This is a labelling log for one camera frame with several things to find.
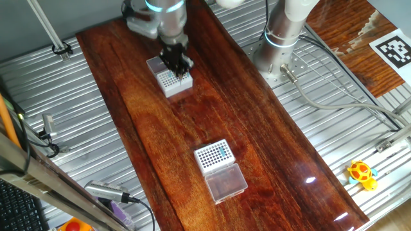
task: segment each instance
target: blue light ring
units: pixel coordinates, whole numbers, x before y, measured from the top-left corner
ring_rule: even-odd
[[[295,41],[295,42],[294,42],[293,44],[291,44],[291,45],[278,45],[278,44],[276,44],[275,42],[272,42],[272,41],[268,38],[266,31],[264,31],[264,35],[265,35],[265,39],[267,40],[267,42],[268,42],[270,45],[275,46],[275,47],[289,48],[289,47],[293,47],[293,46],[298,42],[298,40],[297,40],[297,41]]]
[[[164,9],[163,8],[161,8],[161,7],[158,7],[158,6],[154,6],[154,5],[152,5],[152,4],[150,4],[147,0],[146,0],[146,5],[147,5],[147,7],[150,9],[150,10],[152,10],[152,11],[154,11],[154,12],[157,12],[157,13],[161,13]],[[171,7],[169,7],[167,10],[166,10],[166,13],[170,13],[170,12],[173,12],[173,11],[175,11],[175,10],[178,10],[181,6],[183,6],[184,5],[184,0],[181,0],[181,1],[179,1],[177,4],[175,4],[174,6],[171,6]]]

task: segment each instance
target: gray cable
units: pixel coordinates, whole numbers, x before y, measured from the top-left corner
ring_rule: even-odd
[[[307,95],[305,95],[304,91],[302,91],[302,88],[301,88],[299,82],[296,81],[294,83],[294,85],[295,85],[295,87],[297,87],[297,89],[300,92],[301,96],[303,98],[305,98],[306,101],[313,107],[320,108],[320,109],[326,109],[326,110],[336,110],[336,109],[353,108],[353,107],[371,108],[371,109],[379,110],[380,112],[387,113],[388,115],[392,116],[394,119],[401,122],[404,126],[408,125],[408,122],[406,122],[403,118],[399,117],[398,115],[391,112],[390,110],[387,110],[385,108],[381,108],[381,107],[376,106],[376,105],[371,105],[371,104],[368,104],[368,103],[351,103],[351,104],[346,104],[346,105],[330,105],[330,106],[320,105],[320,104],[310,100],[309,97],[307,97]]]

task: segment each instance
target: orange object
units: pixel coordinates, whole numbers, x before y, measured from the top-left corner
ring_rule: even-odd
[[[1,119],[3,119],[4,127],[6,128],[8,138],[15,145],[17,145],[17,147],[21,148],[20,142],[17,138],[17,135],[15,134],[12,118],[10,117],[10,114],[8,113],[6,103],[4,102],[4,99],[1,94],[0,94],[0,117]]]
[[[71,218],[58,231],[94,231],[92,226],[80,221],[77,218]]]

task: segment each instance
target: wooden board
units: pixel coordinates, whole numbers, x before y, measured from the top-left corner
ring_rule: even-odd
[[[321,0],[307,22],[376,98],[404,83],[369,46],[397,28],[367,0]]]
[[[146,65],[158,42],[122,20],[77,34],[161,229],[349,230],[367,222],[212,11],[192,3],[193,88],[170,99]],[[193,151],[221,139],[249,187],[215,205]]]

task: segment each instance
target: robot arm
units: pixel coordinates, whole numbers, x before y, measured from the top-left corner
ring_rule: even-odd
[[[161,60],[181,80],[194,65],[186,56],[188,36],[183,31],[187,22],[185,0],[145,0],[151,12],[149,22],[134,17],[134,11],[137,10],[133,9],[133,1],[126,0],[122,7],[128,28],[148,38],[158,38],[163,47]],[[225,8],[237,7],[242,2],[243,0],[217,0]]]

